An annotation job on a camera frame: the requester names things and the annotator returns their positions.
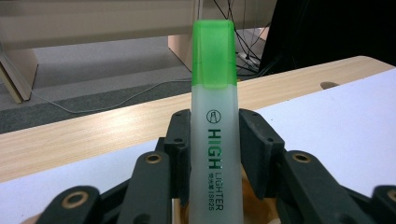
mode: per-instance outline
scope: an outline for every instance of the table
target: table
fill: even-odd
[[[238,83],[239,107],[255,110],[345,84],[393,66],[354,57]],[[171,115],[190,108],[191,94],[127,106],[0,135],[0,183],[165,136]]]

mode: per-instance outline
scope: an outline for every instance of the gray carpet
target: gray carpet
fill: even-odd
[[[147,92],[137,95],[125,104],[116,108],[141,104],[148,101],[190,92],[191,83],[188,81],[188,79],[184,80],[187,81],[163,83],[162,85],[159,85]],[[154,85],[147,85],[118,91],[97,93],[94,95],[86,95],[67,100],[56,101],[55,103],[67,109],[76,111],[110,107],[153,86]],[[0,111],[0,120],[3,121],[0,122],[0,133],[14,132],[17,130],[49,124],[65,119],[87,116],[93,113],[97,112],[72,114],[50,103],[3,110]]]
[[[251,39],[249,32],[245,35]],[[257,55],[263,45],[264,41],[259,40],[254,46]],[[35,54],[39,66],[34,91],[75,111],[117,105],[154,85],[149,83],[191,78],[191,72],[167,47],[166,36],[35,49]],[[237,63],[246,66],[238,57]],[[255,77],[246,69],[238,68],[237,74],[242,80]],[[190,91],[190,82],[165,83],[118,107]],[[28,102],[17,105],[5,86],[0,86],[0,133],[97,113],[73,114],[43,102],[32,96]]]

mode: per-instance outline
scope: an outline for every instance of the green highlighter cap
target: green highlighter cap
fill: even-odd
[[[192,86],[236,86],[235,43],[231,21],[196,21],[193,26]]]

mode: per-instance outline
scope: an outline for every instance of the printed logo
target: printed logo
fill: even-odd
[[[206,119],[209,123],[219,123],[221,120],[221,114],[217,110],[210,110],[206,114]]]

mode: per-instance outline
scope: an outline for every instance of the highlighter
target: highlighter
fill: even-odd
[[[243,223],[231,21],[193,25],[190,224]]]

